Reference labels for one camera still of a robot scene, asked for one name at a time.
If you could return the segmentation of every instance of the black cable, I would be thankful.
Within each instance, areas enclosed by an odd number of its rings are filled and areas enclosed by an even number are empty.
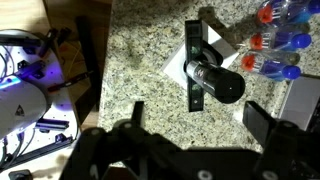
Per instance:
[[[11,53],[8,51],[8,49],[5,47],[5,46],[2,46],[4,48],[4,50],[7,52],[8,56],[10,57],[11,59],[11,62],[12,62],[12,74],[14,73],[15,69],[14,69],[14,61],[13,61],[13,58],[11,56]]]
[[[3,81],[3,78],[7,76],[7,61],[6,59],[3,57],[3,55],[0,53],[0,57],[3,60],[4,63],[4,70],[2,72],[1,78],[0,78],[0,83]]]
[[[32,142],[32,140],[33,140],[33,138],[34,138],[34,134],[35,134],[35,133],[36,133],[36,130],[33,129],[33,133],[32,133],[32,136],[31,136],[28,144],[26,145],[26,147],[21,151],[21,153],[20,153],[18,156],[21,156],[21,155],[27,150],[27,148],[29,147],[29,145],[31,144],[31,142]]]
[[[4,164],[4,161],[7,158],[7,145],[8,145],[7,137],[4,137],[3,138],[2,158],[1,158],[1,161],[0,161],[0,167]]]
[[[8,167],[10,167],[10,165],[16,159],[16,157],[18,156],[18,154],[19,154],[19,152],[21,150],[21,146],[22,146],[23,141],[24,141],[24,132],[22,132],[20,134],[17,134],[17,137],[18,137],[18,140],[19,140],[19,145],[16,148],[16,150],[13,152],[13,154],[11,156],[7,157],[7,160],[4,163],[4,165],[0,167],[0,173],[3,172],[4,170],[6,170]]]
[[[76,132],[76,136],[74,137],[74,141],[75,140],[77,140],[77,137],[78,137],[78,133],[79,133],[79,129],[80,129],[80,126],[79,126],[79,124],[78,124],[78,122],[77,122],[77,132]]]

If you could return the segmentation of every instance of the metal bolt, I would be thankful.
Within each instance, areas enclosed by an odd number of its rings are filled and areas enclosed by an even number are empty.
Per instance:
[[[263,171],[262,177],[265,180],[278,180],[278,175],[272,171]]]
[[[200,170],[198,172],[198,178],[200,180],[212,180],[212,174],[207,170]]]
[[[91,131],[91,134],[95,136],[95,135],[99,134],[99,130],[98,129],[94,129],[94,130]]]
[[[131,128],[131,127],[132,127],[131,123],[124,124],[124,128]]]

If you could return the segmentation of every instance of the white object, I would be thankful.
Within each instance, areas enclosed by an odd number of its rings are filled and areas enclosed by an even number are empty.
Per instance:
[[[24,129],[40,119],[47,110],[44,94],[36,86],[16,76],[0,84],[0,138],[15,129]]]
[[[239,53],[231,47],[221,36],[215,32],[207,23],[202,22],[203,40],[208,42],[223,57],[221,67],[228,68],[238,57]],[[164,63],[161,70],[184,89],[187,89],[187,75],[183,70],[186,60],[186,47],[183,42]]]
[[[0,34],[7,35],[23,35],[29,38],[37,38],[31,33],[19,30],[2,30]],[[13,72],[17,72],[17,64],[25,60],[30,64],[40,60],[41,58],[38,55],[27,55],[22,47],[18,46],[6,46],[7,50],[10,52],[10,56],[8,55],[8,67],[7,74],[12,74]],[[5,56],[8,53],[4,47],[0,46],[0,53]],[[45,59],[42,59],[46,62],[46,66],[43,69],[43,73],[45,76],[42,79],[30,78],[28,82],[32,85],[36,86],[40,91],[44,94],[46,99],[46,107],[47,111],[44,113],[44,119],[54,119],[54,120],[64,120],[69,121],[69,128],[67,128],[63,134],[66,137],[72,136],[75,138],[76,135],[79,136],[80,132],[77,134],[78,125],[76,119],[76,113],[71,102],[69,92],[67,88],[62,88],[60,91],[56,93],[49,94],[47,88],[52,86],[53,84],[60,84],[64,82],[62,69],[60,67],[59,61],[55,53],[50,52]],[[0,71],[2,71],[3,65],[0,63]],[[25,141],[22,145],[21,149],[29,143],[33,128],[35,123],[26,127],[25,131]],[[18,146],[19,142],[17,140],[16,134],[19,132],[18,129],[14,130],[10,133],[8,138],[8,152],[12,153]],[[35,149],[42,148],[49,144],[55,142],[55,136],[60,134],[60,131],[50,131],[49,133],[41,133],[39,130],[35,131],[35,135],[33,140],[31,141],[28,149],[25,153],[33,151]],[[37,179],[47,179],[47,176],[52,176],[52,179],[58,179],[60,177],[62,168],[64,167],[67,157],[71,154],[72,148],[64,148],[60,151],[42,156],[32,161],[28,161],[19,166],[15,166],[6,171],[3,171],[0,174],[0,179],[5,180],[9,179],[9,172],[17,171],[21,169],[29,169]]]

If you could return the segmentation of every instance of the blue cap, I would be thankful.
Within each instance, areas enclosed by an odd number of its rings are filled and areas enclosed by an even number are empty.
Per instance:
[[[311,36],[305,33],[295,35],[291,39],[291,44],[294,48],[306,48],[311,44],[311,42]]]
[[[297,79],[301,74],[301,70],[298,66],[286,66],[282,69],[282,75],[288,79]]]
[[[320,0],[311,0],[308,5],[311,14],[320,13]]]

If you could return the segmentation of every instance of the speckled granite surface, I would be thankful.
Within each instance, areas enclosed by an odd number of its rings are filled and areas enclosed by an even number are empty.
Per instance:
[[[239,68],[254,32],[257,0],[114,0],[111,32],[101,95],[99,126],[110,130],[120,119],[130,118],[135,101],[145,101],[145,124],[182,148],[238,146],[261,150],[242,125],[246,100],[255,100],[276,116],[286,83],[273,83]],[[240,56],[229,68],[246,80],[246,92],[236,103],[224,105],[205,95],[203,112],[188,113],[187,92],[160,68],[184,37],[184,21],[205,20]],[[319,18],[313,18],[314,43],[303,50],[300,66],[320,75]]]

